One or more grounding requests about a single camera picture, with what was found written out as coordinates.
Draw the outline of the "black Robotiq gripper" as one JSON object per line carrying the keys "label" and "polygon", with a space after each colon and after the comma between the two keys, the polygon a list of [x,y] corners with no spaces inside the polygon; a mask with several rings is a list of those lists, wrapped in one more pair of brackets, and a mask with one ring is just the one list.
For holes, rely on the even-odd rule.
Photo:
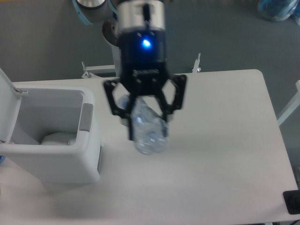
{"label": "black Robotiq gripper", "polygon": [[[173,113],[183,107],[188,77],[184,74],[174,74],[169,77],[166,68],[164,30],[121,33],[119,47],[121,50],[120,79],[105,80],[103,87],[112,115],[120,117],[122,124],[128,128],[128,139],[133,141],[132,112],[137,96],[154,95],[162,112],[161,119],[168,124]],[[175,88],[170,104],[163,92],[166,81],[170,81]],[[119,84],[122,84],[129,94],[123,94],[115,101],[115,88]]]}

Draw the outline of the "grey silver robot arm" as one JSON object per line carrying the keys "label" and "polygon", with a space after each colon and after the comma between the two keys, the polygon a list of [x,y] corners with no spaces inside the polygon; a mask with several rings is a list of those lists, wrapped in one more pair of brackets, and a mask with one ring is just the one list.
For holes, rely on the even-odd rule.
{"label": "grey silver robot arm", "polygon": [[128,127],[133,140],[132,111],[138,97],[155,97],[161,118],[183,105],[187,76],[170,74],[166,67],[165,4],[161,0],[75,0],[84,24],[103,22],[106,41],[118,51],[116,78],[103,83],[113,115]]}

